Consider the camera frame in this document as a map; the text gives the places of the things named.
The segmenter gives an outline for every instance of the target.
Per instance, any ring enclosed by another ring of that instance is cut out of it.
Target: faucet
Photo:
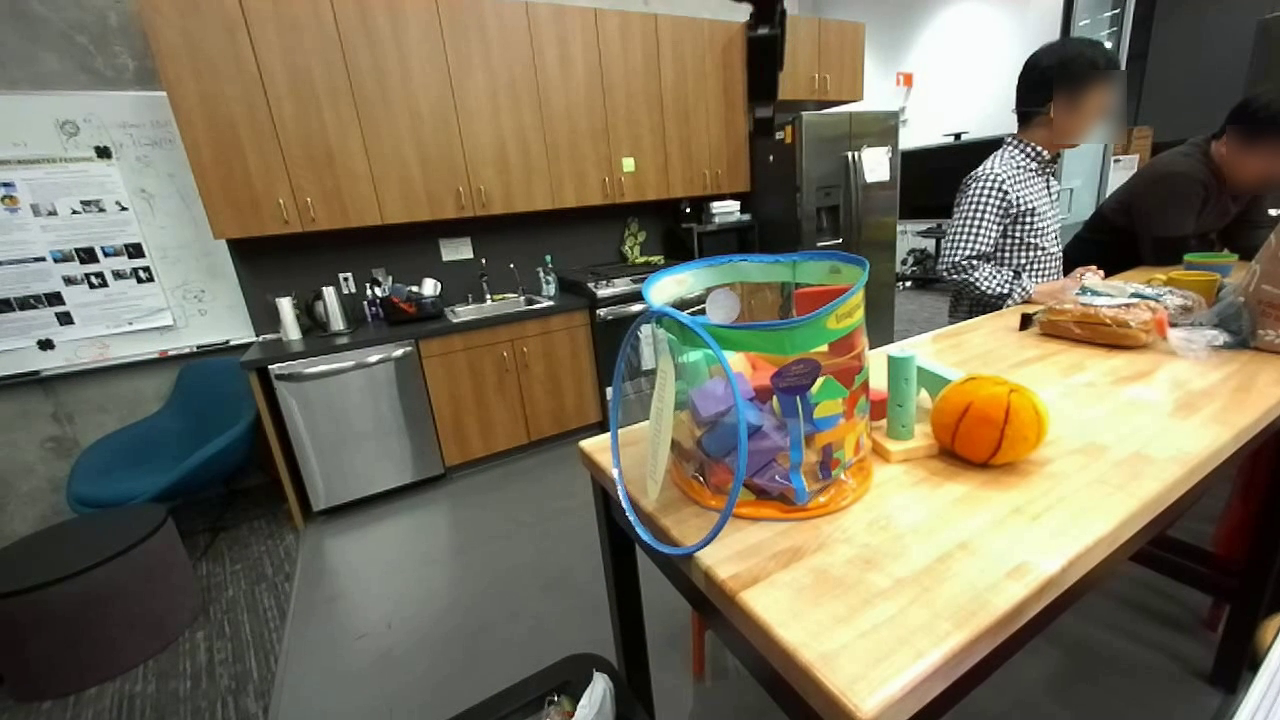
[[[482,255],[482,302],[491,302],[491,291],[487,291],[487,258]]]
[[[525,295],[525,291],[520,291],[520,265],[507,265],[507,277],[511,277],[511,291]]]

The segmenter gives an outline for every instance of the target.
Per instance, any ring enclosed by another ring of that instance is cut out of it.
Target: checkered shirt
[[[1034,278],[1064,277],[1056,167],[1040,146],[1008,137],[964,176],[942,272],[996,302],[1019,302]]]

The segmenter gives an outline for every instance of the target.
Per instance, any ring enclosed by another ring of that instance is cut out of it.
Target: bowl
[[[423,322],[423,321],[440,321],[440,316],[446,316],[440,295],[423,295],[423,291],[402,286],[402,285],[384,295],[388,322]]]

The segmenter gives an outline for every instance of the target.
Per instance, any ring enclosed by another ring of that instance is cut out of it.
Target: colorful bag
[[[851,253],[718,255],[643,278],[608,399],[615,496],[643,542],[693,555],[727,514],[829,514],[867,490],[864,285]]]

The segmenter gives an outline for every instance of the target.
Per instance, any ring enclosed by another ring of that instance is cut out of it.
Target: butcher block table
[[[876,464],[861,505],[824,518],[731,518],[693,559],[636,542],[614,500],[608,433],[586,441],[614,631],[636,699],[653,708],[631,546],[794,717],[936,717],[1280,421],[1280,355],[1113,350],[1015,322],[1008,306],[891,346],[955,377],[1034,383],[1050,409],[1050,441],[1034,459]],[[884,377],[884,350],[872,350],[872,380]],[[627,444],[650,444],[650,427],[636,424]],[[710,511],[666,490],[650,522],[696,539]],[[1251,571],[1251,604],[1264,604],[1261,571],[1271,566]]]

